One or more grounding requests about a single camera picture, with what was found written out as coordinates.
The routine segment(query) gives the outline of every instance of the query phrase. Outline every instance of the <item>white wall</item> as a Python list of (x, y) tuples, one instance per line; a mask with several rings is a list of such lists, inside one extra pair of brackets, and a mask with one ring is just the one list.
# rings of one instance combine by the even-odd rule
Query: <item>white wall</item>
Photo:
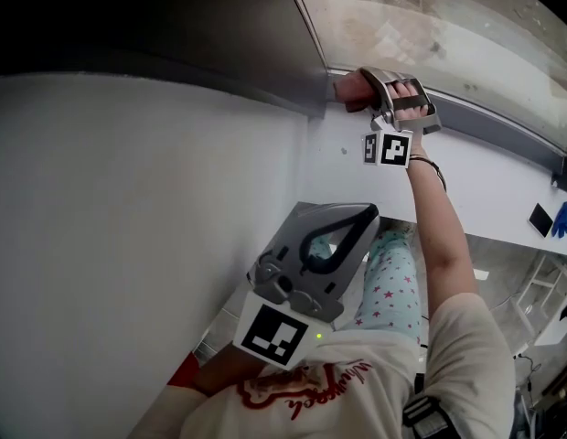
[[(348, 114), (340, 104), (328, 104), (325, 120), (310, 122), (300, 199), (371, 202), (383, 216), (416, 221), (405, 170), (363, 165), (360, 136), (370, 131), (369, 120), (364, 112)], [(465, 232), (567, 255), (567, 235), (543, 239), (528, 224), (536, 203), (555, 219), (567, 200), (566, 192), (550, 185), (550, 171), (446, 130), (426, 135), (423, 145), (444, 173)]]
[(306, 118), (0, 79), (0, 437), (125, 437), (297, 199)]

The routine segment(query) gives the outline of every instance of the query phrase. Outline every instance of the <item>black phone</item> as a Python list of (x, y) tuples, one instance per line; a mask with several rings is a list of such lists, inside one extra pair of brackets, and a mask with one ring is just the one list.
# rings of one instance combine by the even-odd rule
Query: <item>black phone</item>
[(531, 212), (529, 222), (544, 238), (548, 235), (548, 232), (550, 232), (551, 226), (554, 223), (551, 216), (546, 213), (546, 210), (543, 209), (539, 203)]

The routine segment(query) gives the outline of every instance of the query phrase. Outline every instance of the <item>floor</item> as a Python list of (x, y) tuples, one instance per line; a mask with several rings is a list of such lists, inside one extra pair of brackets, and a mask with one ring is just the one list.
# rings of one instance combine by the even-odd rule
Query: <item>floor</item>
[[(479, 238), (467, 235), (468, 246), (473, 261), (473, 266), (478, 271), (488, 272), (484, 281), (478, 281), (480, 295), (491, 308), (493, 317), (497, 320), (503, 332), (509, 350), (514, 353), (525, 343), (530, 342), (530, 334), (521, 324), (519, 316), (513, 310), (509, 297), (516, 295), (531, 277), (536, 262), (541, 256), (541, 251), (509, 244), (501, 241)], [(421, 303), (423, 314), (427, 315), (426, 275), (422, 251), (417, 231), (412, 239), (412, 254), (416, 261), (418, 283), (420, 286)], [(357, 271), (349, 288), (342, 297), (345, 305), (344, 314), (335, 321), (337, 327), (350, 320), (355, 315), (360, 299), (362, 297), (364, 264)], [(542, 268), (542, 273), (547, 280), (555, 276), (552, 269)], [(195, 356), (203, 364), (217, 351), (232, 341), (239, 316), (244, 304), (246, 294), (251, 286), (245, 277), (222, 307), (219, 314), (211, 324), (209, 330), (195, 350)], [(544, 297), (544, 293), (534, 288), (526, 295), (522, 306), (533, 304)], [(538, 320), (536, 311), (529, 314), (532, 324), (538, 328), (542, 327), (542, 321)], [(423, 344), (427, 344), (427, 322), (424, 320)], [(425, 371), (425, 350), (421, 349), (420, 372)], [(541, 363), (541, 367), (531, 375), (532, 396), (537, 402), (541, 391), (560, 372), (564, 363), (567, 362), (567, 335), (562, 343), (548, 347), (529, 347), (523, 352), (524, 356), (533, 359), (534, 365)], [(516, 360), (516, 383), (525, 391), (527, 377), (530, 374), (530, 362), (527, 359)]]

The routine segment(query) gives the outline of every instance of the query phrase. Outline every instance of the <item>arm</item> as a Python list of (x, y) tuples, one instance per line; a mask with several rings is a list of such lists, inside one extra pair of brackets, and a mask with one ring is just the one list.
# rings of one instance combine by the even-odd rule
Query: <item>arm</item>
[(190, 387), (211, 397), (231, 385), (255, 379), (266, 364), (229, 343), (196, 373)]
[[(417, 94), (391, 88), (392, 97)], [(426, 108), (397, 111), (398, 118), (424, 116)], [(427, 157), (422, 136), (412, 154)], [(508, 437), (513, 420), (515, 373), (507, 343), (476, 294), (466, 237), (433, 167), (411, 161), (418, 231), (426, 264), (430, 339), (424, 394), (440, 400), (465, 437)]]
[[(410, 83), (395, 83), (389, 91), (393, 99), (417, 94)], [(411, 119), (427, 112), (424, 106), (397, 111), (395, 115), (398, 119)], [(421, 140), (421, 134), (414, 136), (412, 155), (427, 157)], [(476, 293), (476, 280), (465, 233), (433, 167), (423, 161), (410, 161), (408, 177), (428, 275), (428, 309), (432, 318), (436, 309), (450, 297)]]

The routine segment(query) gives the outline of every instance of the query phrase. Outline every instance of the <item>black strap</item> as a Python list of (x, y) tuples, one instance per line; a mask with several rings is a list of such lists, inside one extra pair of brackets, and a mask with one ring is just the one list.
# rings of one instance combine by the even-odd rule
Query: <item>black strap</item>
[(444, 187), (444, 192), (446, 192), (446, 179), (444, 179), (444, 176), (442, 174), (442, 171), (440, 170), (440, 167), (438, 167), (438, 165), (434, 161), (432, 161), (431, 159), (428, 159), (427, 157), (423, 157), (423, 156), (419, 156), (419, 155), (410, 156), (410, 161), (423, 161), (424, 163), (428, 163), (430, 166), (432, 166), (434, 168), (434, 170), (436, 171), (436, 174), (438, 175), (440, 182), (442, 182), (442, 186)]
[(416, 439), (460, 439), (448, 414), (433, 397), (414, 398), (403, 409), (402, 420), (404, 426), (412, 428)]
[(428, 105), (428, 100), (423, 94), (408, 96), (407, 98), (393, 99), (393, 110), (410, 109), (411, 107), (422, 107)]

